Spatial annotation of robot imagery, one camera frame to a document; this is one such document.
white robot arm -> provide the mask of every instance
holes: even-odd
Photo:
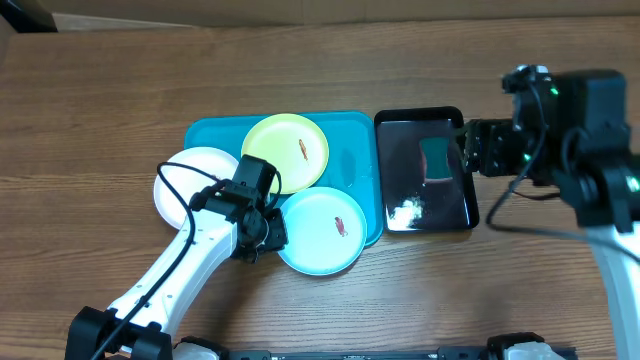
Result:
[[[620,234],[615,226],[587,229],[594,239],[611,242],[640,257],[640,222],[633,224],[633,233]],[[614,249],[592,245],[607,290],[609,316],[613,327],[618,359],[640,359],[640,264],[632,257]]]
[[[131,319],[132,324],[146,327],[152,322],[160,330],[175,338],[178,326],[187,309],[213,271],[236,248],[238,224],[225,220],[225,216],[211,211],[194,212],[196,232],[191,248],[171,276],[155,292],[145,307]],[[165,273],[178,256],[189,234],[190,224],[185,221],[178,235],[160,255],[149,271],[115,300],[109,309],[116,309],[116,318],[124,318],[147,293],[149,288]]]
[[[158,175],[178,196],[161,172]],[[287,243],[282,213],[274,209],[278,194],[267,205],[274,176],[280,174],[264,160],[245,155],[232,180],[194,194],[178,235],[147,273],[106,311],[85,307],[69,328],[65,360],[102,359],[119,349],[136,360],[215,359],[215,352],[197,344],[182,344],[172,354],[172,338],[187,309],[213,271],[233,257],[255,262],[265,252]]]

light blue plate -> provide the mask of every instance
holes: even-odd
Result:
[[[349,195],[314,187],[291,196],[280,207],[289,244],[282,260],[307,275],[330,275],[349,267],[367,239],[367,219]]]

wood grain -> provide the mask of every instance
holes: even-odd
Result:
[[[4,61],[4,54],[7,52],[7,48],[9,47],[9,38],[15,33],[16,31],[13,27],[9,25],[2,15],[0,15],[0,68]]]
[[[440,105],[505,117],[500,75],[544,63],[623,71],[637,125],[639,30],[626,17],[16,35],[0,73],[0,358],[61,358],[82,306],[105,308],[152,264],[175,234],[153,207],[155,165],[193,121]],[[475,180],[484,216],[509,179]],[[575,228],[554,201],[514,200],[498,221]],[[179,335],[233,349],[411,350],[525,330],[585,359],[615,356],[586,246],[480,225],[384,235],[330,278],[277,256],[225,263]]]
[[[140,30],[140,29],[162,29],[184,27],[187,25],[176,25],[139,20],[123,20],[86,15],[71,15],[53,13],[53,20],[59,32],[67,31],[96,31],[96,30]]]

cable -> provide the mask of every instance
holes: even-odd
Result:
[[[536,90],[536,88],[531,83],[529,83],[528,86],[529,86],[529,90],[531,90],[536,100],[536,103],[538,105],[538,111],[540,113],[540,129],[541,129],[540,138],[538,139],[538,144],[536,145],[536,148],[531,156],[531,160],[529,160],[529,162],[525,165],[525,167],[522,169],[520,174],[516,176],[516,179],[511,182],[511,184],[509,185],[507,190],[502,194],[502,196],[500,196],[500,198],[493,204],[493,206],[491,207],[491,210],[489,210],[489,214],[487,215],[485,223],[490,229],[495,231],[518,233],[518,234],[540,235],[540,236],[548,236],[548,237],[554,237],[554,238],[564,238],[569,240],[581,241],[590,245],[606,247],[610,250],[614,250],[626,255],[630,259],[634,260],[636,263],[640,264],[640,257],[638,257],[636,254],[634,254],[633,252],[629,251],[628,249],[626,249],[625,247],[617,243],[600,240],[600,239],[584,236],[581,234],[564,232],[564,231],[527,228],[527,227],[520,227],[520,226],[498,225],[493,223],[493,217],[498,212],[498,209],[500,209],[500,207],[511,196],[511,194],[515,192],[515,189],[518,187],[518,185],[520,185],[522,180],[525,178],[525,176],[529,172],[529,169],[531,169],[531,166],[533,166],[533,163],[536,161],[536,159],[540,155],[540,151],[542,150],[542,147],[544,146],[544,140],[547,133],[547,122],[545,121],[545,118],[544,118],[542,101],[540,100],[540,95],[538,94],[538,90]]]
[[[560,159],[562,160],[562,169],[565,173],[571,174],[571,169],[569,167],[569,144],[573,138],[580,134],[582,137],[587,138],[589,135],[584,129],[580,127],[573,127],[564,134],[562,137],[562,144],[560,148]]]
[[[276,170],[276,176],[278,177],[278,192],[273,196],[273,199],[269,202],[269,205],[264,209],[265,214],[273,209],[280,198],[280,193],[282,192],[282,177],[280,176],[280,171]]]
[[[513,193],[525,199],[534,200],[534,201],[546,201],[551,199],[557,199],[560,197],[559,192],[553,192],[553,193],[544,194],[544,195],[527,195],[517,191],[514,191]]]
[[[182,198],[182,196],[180,196],[178,191],[173,187],[173,185],[171,185],[171,183],[167,180],[167,178],[162,173],[163,166],[180,167],[180,168],[188,169],[191,171],[195,171],[200,175],[206,176],[209,179],[216,181],[216,183],[212,186],[212,189],[215,192],[220,191],[220,189],[222,189],[222,187],[224,187],[224,185],[226,185],[228,182],[228,180],[220,180],[215,175],[207,174],[206,172],[189,165],[173,163],[173,162],[161,162],[160,164],[158,164],[158,167],[156,169],[158,173],[158,177],[160,177],[160,180],[169,189],[169,191],[171,191],[171,193],[176,197],[176,199],[178,199],[178,201],[180,202],[180,205],[182,205],[184,210],[187,212],[187,218],[189,220],[189,235],[187,236],[187,241],[185,242],[184,247],[180,251],[180,254],[178,254],[176,259],[173,260],[173,263],[169,265],[167,270],[162,274],[162,276],[160,276],[160,278],[155,282],[155,284],[153,284],[153,286],[149,289],[149,291],[147,291],[147,293],[144,294],[138,300],[138,303],[133,307],[133,309],[129,311],[129,313],[122,319],[122,321],[120,321],[118,326],[116,326],[116,328],[113,329],[111,334],[102,342],[100,347],[98,347],[98,350],[96,350],[96,352],[91,357],[91,360],[102,359],[102,357],[104,356],[104,352],[109,346],[109,344],[113,342],[113,340],[118,336],[118,334],[122,331],[122,329],[124,329],[124,327],[129,323],[129,321],[131,321],[131,319],[140,311],[140,309],[142,309],[147,304],[147,302],[149,301],[149,299],[151,299],[153,294],[155,294],[155,292],[160,288],[160,286],[162,286],[162,284],[169,278],[169,276],[171,276],[171,273],[176,269],[176,267],[178,267],[178,265],[180,264],[180,261],[182,261],[184,256],[187,254],[187,251],[189,251],[189,247],[193,243],[193,238],[195,236],[195,228],[196,228],[196,221],[193,217],[193,212],[189,208],[189,205],[187,204],[187,202]]]

small sausage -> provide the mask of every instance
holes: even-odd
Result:
[[[344,223],[342,222],[342,219],[338,216],[336,216],[336,228],[338,229],[338,233],[340,233],[342,237],[349,235],[349,233],[344,229]]]
[[[309,158],[307,157],[307,148],[304,146],[304,143],[302,142],[302,139],[298,140],[298,144],[300,144],[300,151],[302,151],[302,156],[304,156],[304,159],[309,162]]]

